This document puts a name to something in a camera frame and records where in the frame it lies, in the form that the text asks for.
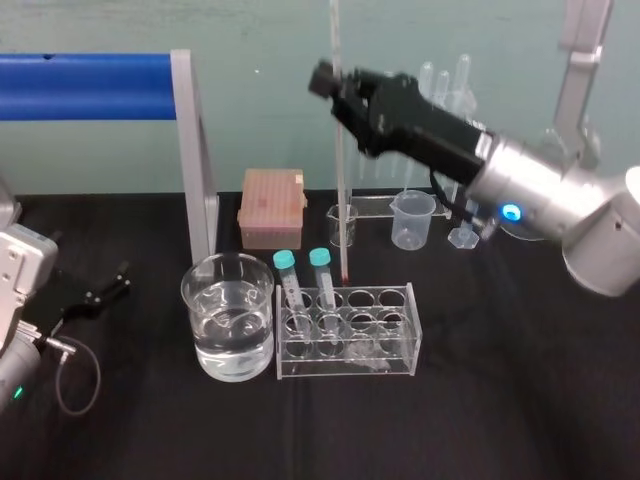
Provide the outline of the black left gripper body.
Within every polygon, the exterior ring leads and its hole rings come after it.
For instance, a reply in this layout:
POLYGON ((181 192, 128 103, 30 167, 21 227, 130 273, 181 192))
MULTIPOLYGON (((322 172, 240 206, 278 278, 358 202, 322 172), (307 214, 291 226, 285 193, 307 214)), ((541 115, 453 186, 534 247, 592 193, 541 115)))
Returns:
POLYGON ((45 336, 52 336, 65 322, 92 315, 97 288, 60 269, 54 269, 47 282, 26 302, 22 321, 45 336))

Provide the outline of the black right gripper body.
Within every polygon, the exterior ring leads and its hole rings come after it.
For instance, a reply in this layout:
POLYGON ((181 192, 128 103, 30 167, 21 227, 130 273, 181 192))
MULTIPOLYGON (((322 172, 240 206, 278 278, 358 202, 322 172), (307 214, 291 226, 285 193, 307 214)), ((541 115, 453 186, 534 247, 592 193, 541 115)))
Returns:
POLYGON ((482 170, 493 132, 425 99, 416 78, 359 73, 357 93, 368 127, 358 146, 369 157, 397 152, 465 186, 482 170))

